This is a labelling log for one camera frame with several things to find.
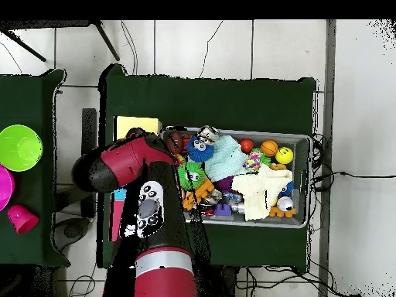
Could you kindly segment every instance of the yellow block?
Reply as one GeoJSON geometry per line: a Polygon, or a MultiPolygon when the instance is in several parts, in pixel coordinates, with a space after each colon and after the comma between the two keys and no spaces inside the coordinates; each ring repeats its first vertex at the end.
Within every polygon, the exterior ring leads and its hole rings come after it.
{"type": "Polygon", "coordinates": [[[158,118],[117,116],[117,139],[125,138],[131,128],[142,128],[146,132],[154,132],[158,135],[162,129],[162,123],[158,118]]]}

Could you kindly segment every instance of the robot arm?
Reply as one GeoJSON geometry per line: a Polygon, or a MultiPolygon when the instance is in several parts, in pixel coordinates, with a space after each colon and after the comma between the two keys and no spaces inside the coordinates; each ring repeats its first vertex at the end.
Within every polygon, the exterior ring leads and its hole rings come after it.
{"type": "Polygon", "coordinates": [[[125,238],[144,239],[147,246],[135,261],[135,297],[197,297],[173,163],[163,142],[144,134],[115,142],[103,152],[95,149],[73,168],[74,182],[87,191],[111,192],[136,179],[144,182],[138,199],[127,194],[136,206],[122,217],[128,222],[125,238]]]}

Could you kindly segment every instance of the blue fuzzy toy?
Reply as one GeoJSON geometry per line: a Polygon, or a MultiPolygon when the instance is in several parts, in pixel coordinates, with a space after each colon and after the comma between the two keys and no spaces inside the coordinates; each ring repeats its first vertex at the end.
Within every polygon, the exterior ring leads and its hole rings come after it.
{"type": "Polygon", "coordinates": [[[293,188],[294,188],[294,183],[293,181],[290,181],[286,186],[282,188],[282,191],[279,193],[278,198],[284,196],[289,197],[290,195],[292,195],[293,188]]]}
{"type": "Polygon", "coordinates": [[[205,145],[197,137],[191,137],[187,144],[187,152],[192,161],[205,162],[213,156],[214,147],[205,145]]]}

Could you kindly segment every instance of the red ball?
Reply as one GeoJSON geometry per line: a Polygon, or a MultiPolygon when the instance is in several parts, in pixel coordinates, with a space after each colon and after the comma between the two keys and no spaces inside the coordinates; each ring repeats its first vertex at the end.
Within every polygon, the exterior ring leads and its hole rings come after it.
{"type": "Polygon", "coordinates": [[[253,149],[254,145],[250,139],[242,139],[239,144],[241,145],[242,152],[248,154],[253,149]]]}

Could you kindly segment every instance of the light blue plush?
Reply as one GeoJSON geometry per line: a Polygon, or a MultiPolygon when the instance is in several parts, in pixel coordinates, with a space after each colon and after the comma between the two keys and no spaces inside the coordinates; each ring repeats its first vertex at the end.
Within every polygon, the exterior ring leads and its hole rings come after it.
{"type": "Polygon", "coordinates": [[[212,182],[246,174],[243,164],[248,155],[241,151],[241,145],[230,135],[223,135],[213,145],[214,154],[205,161],[205,173],[212,182]]]}

